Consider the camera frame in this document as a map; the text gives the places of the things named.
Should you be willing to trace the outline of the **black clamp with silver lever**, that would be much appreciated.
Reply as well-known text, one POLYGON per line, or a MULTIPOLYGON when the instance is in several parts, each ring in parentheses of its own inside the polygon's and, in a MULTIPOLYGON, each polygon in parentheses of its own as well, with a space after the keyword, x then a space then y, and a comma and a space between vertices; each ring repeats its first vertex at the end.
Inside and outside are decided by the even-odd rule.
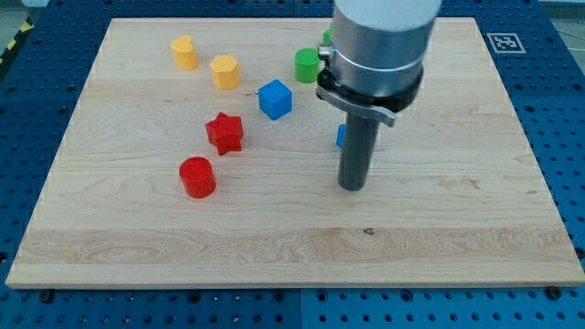
POLYGON ((334 45, 322 44, 325 63, 317 76, 316 96, 349 115, 391 127, 396 114, 415 100, 423 77, 422 59, 391 69, 373 69, 345 58, 334 45))

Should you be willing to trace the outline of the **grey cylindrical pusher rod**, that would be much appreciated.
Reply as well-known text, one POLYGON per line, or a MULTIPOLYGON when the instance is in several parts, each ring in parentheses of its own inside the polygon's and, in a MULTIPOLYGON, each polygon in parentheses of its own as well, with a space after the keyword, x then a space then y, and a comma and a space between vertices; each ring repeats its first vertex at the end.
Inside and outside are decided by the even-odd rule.
POLYGON ((338 171, 338 183, 348 191, 362 189, 378 136, 379 122, 357 115, 346 116, 346 131, 338 171))

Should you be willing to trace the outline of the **green block behind arm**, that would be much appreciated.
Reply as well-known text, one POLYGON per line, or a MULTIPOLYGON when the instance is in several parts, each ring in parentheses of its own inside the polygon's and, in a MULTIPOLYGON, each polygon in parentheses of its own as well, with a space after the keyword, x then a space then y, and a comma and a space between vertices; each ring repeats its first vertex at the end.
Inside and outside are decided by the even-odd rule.
POLYGON ((333 33, 333 24, 330 23, 328 28, 323 32, 323 36, 322 36, 322 43, 324 45, 328 45, 331 42, 331 36, 333 33))

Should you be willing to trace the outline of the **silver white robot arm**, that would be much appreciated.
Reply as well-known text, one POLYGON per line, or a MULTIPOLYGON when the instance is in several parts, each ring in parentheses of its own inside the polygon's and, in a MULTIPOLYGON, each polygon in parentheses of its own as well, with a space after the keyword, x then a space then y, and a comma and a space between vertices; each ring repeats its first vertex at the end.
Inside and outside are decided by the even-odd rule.
POLYGON ((316 95, 346 113, 338 184, 362 189, 380 125, 415 100, 441 0, 336 0, 316 95))

